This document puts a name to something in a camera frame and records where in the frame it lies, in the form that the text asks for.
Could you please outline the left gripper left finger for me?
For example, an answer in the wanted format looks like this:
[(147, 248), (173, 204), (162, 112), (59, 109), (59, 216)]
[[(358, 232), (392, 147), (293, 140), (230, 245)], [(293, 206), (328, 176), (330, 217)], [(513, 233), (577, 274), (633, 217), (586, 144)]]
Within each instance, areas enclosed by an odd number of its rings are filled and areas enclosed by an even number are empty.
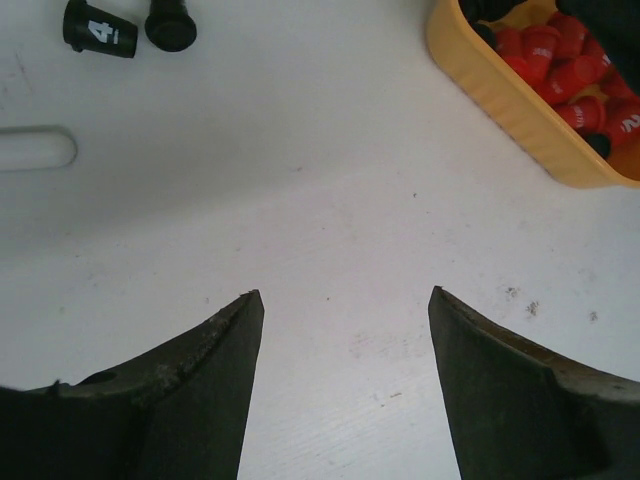
[(1, 391), (5, 479), (234, 479), (261, 345), (258, 291), (71, 385)]

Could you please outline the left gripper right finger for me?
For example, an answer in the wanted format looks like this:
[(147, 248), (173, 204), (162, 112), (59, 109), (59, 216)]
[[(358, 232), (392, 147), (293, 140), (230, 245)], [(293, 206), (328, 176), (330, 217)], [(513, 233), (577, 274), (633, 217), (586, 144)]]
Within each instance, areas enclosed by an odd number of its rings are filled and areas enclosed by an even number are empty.
[(638, 382), (534, 343), (441, 287), (428, 315), (462, 478), (638, 478)]

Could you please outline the black capsule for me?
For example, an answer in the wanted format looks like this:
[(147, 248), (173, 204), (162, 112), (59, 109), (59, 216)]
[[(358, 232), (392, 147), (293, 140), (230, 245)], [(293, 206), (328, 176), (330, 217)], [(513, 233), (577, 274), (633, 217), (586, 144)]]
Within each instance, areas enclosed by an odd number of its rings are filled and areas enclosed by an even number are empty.
[(184, 0), (152, 0), (144, 30), (154, 46), (170, 53), (184, 51), (197, 38), (197, 26)]
[(585, 142), (606, 162), (609, 161), (613, 146), (604, 133), (592, 133), (584, 137)]

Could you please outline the red capsule cluster piece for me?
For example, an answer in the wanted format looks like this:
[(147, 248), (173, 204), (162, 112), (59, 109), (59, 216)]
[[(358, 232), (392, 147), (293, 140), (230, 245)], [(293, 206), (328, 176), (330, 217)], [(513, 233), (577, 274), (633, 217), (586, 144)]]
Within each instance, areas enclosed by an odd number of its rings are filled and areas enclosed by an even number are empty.
[(595, 96), (583, 96), (573, 103), (557, 105), (553, 110), (574, 130), (598, 133), (606, 123), (606, 107)]

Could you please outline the orange storage basket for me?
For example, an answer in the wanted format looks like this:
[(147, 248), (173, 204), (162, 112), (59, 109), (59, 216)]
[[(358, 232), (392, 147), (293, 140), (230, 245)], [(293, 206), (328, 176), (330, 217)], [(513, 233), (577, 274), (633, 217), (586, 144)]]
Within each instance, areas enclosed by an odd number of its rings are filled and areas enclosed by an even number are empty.
[(557, 182), (639, 187), (639, 141), (605, 160), (471, 28), (457, 1), (437, 1), (425, 28), (436, 65)]

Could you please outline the red capsule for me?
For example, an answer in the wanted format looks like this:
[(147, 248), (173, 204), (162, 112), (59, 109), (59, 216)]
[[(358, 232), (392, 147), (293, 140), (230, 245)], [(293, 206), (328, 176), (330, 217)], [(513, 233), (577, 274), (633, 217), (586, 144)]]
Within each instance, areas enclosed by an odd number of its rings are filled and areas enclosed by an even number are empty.
[(578, 56), (555, 67), (548, 75), (541, 96), (551, 105), (567, 102), (600, 78), (601, 65), (591, 56)]
[(498, 55), (505, 59), (523, 59), (523, 43), (520, 31), (507, 27), (495, 33), (496, 47)]
[(627, 143), (639, 135), (639, 102), (613, 99), (606, 104), (606, 121), (602, 133), (611, 148)]

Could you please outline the red capsule number two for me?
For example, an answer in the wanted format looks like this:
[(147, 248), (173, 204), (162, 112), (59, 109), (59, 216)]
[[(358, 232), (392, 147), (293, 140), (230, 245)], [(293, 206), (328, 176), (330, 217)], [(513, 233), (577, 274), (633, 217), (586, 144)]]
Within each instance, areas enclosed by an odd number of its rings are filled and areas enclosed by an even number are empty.
[(560, 41), (560, 33), (548, 25), (532, 25), (521, 32), (523, 58), (527, 64), (526, 82), (535, 86), (548, 74)]

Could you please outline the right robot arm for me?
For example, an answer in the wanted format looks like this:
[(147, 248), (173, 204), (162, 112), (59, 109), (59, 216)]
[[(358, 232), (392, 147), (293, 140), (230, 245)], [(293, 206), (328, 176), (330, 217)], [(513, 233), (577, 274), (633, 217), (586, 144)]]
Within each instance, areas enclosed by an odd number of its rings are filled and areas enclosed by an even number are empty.
[(633, 93), (639, 95), (639, 1), (560, 0), (556, 7), (587, 28)]

